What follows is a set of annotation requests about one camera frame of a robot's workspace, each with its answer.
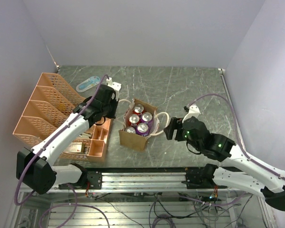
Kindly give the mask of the printed canvas burlap bag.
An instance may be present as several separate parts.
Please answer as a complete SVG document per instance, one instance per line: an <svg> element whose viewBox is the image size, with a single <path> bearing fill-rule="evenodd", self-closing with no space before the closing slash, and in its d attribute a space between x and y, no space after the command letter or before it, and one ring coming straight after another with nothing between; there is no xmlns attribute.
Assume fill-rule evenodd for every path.
<svg viewBox="0 0 285 228"><path fill-rule="evenodd" d="M143 151L148 139L163 134L160 129L160 116L166 117L165 127L171 120L167 112L159 113L155 106L137 98L132 101L122 99L119 102L129 103L129 108L123 116L123 128L119 130L119 141L122 146L132 150Z"/></svg>

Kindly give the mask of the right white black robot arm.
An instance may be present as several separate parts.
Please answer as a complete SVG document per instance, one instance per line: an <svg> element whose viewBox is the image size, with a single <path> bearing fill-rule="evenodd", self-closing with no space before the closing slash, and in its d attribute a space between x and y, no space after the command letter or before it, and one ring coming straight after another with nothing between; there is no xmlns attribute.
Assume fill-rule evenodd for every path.
<svg viewBox="0 0 285 228"><path fill-rule="evenodd" d="M172 118L164 128L167 140L185 141L219 165L207 164L200 176L205 188L227 186L249 192L279 211L285 211L285 171L244 152L230 138L210 133L196 117Z"/></svg>

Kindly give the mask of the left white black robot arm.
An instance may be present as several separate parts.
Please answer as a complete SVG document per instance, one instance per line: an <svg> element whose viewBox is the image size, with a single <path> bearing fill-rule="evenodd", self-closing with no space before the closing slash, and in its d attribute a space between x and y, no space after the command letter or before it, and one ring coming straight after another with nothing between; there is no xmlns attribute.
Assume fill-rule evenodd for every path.
<svg viewBox="0 0 285 228"><path fill-rule="evenodd" d="M81 189L87 184L87 170L78 164L55 166L61 153L79 135L102 119L115 118L121 84L99 85L93 96L74 108L67 120L48 138L31 149L17 154L16 177L38 194L47 193L54 185L71 183Z"/></svg>

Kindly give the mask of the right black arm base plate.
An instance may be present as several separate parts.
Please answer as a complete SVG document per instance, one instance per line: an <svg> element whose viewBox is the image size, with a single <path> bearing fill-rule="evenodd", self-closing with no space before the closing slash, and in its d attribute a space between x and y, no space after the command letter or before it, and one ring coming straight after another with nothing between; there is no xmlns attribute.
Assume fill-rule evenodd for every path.
<svg viewBox="0 0 285 228"><path fill-rule="evenodd" d="M185 180L181 183L186 185L187 189L213 189L216 186L214 182L214 172L219 167L214 164L207 164L205 167L186 167Z"/></svg>

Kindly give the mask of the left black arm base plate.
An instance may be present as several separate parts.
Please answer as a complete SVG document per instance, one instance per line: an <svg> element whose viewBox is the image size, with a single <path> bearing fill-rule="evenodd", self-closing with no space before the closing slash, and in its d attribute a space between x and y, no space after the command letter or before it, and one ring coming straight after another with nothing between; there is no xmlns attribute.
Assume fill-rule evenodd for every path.
<svg viewBox="0 0 285 228"><path fill-rule="evenodd" d="M87 169L81 169L80 177L77 181L69 181L63 184L59 184L58 188L69 189L67 184L70 184L76 190L100 190L102 187L102 174L98 171L89 171Z"/></svg>

